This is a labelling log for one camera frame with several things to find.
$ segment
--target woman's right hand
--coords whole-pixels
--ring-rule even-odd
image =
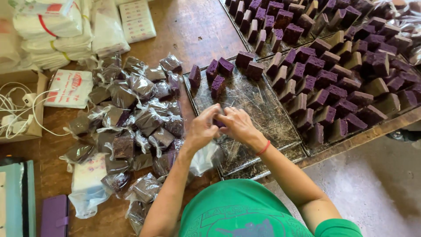
[[[225,116],[216,115],[215,119],[221,121],[226,127],[219,130],[230,138],[251,147],[255,152],[260,152],[267,144],[267,139],[257,130],[251,122],[250,116],[243,110],[235,107],[224,108]]]

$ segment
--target person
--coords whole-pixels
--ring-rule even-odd
[[[268,142],[250,116],[234,107],[219,113],[215,104],[195,118],[174,165],[147,214],[140,237],[173,236],[193,155],[222,132],[251,148],[300,212],[307,228],[263,185],[225,180],[202,190],[185,207],[180,237],[316,236],[360,237],[357,225],[342,219],[328,196],[294,163]],[[210,122],[226,125],[218,129]]]

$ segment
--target red string bracelet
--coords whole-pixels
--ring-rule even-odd
[[[263,148],[263,150],[261,150],[260,152],[256,153],[256,156],[260,156],[261,154],[263,154],[267,150],[267,148],[269,147],[269,145],[270,145],[270,141],[268,140],[266,146]]]

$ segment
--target hand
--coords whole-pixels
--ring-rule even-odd
[[[219,130],[230,138],[251,147],[255,152],[263,150],[267,139],[257,130],[251,122],[250,116],[243,110],[235,107],[224,109],[226,116],[216,115],[215,119],[223,122],[226,127]]]
[[[186,136],[183,148],[194,155],[198,150],[206,146],[214,137],[219,137],[219,129],[212,125],[213,118],[221,110],[219,104],[205,109],[198,117],[193,119],[189,132]]]

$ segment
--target red rubber band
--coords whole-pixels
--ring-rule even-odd
[[[267,148],[269,147],[269,145],[270,145],[270,141],[268,140],[266,146],[263,148],[263,150],[261,150],[260,152],[256,153],[256,156],[260,156],[261,154],[263,154],[267,150]]]
[[[38,15],[38,19],[40,20],[40,23],[41,23],[41,26],[44,28],[44,30],[48,33],[48,34],[50,34],[50,35],[52,35],[52,36],[54,36],[54,37],[57,37],[55,34],[53,34],[49,29],[47,29],[47,27],[45,26],[45,23],[44,23],[44,20],[43,20],[43,16],[42,15]]]

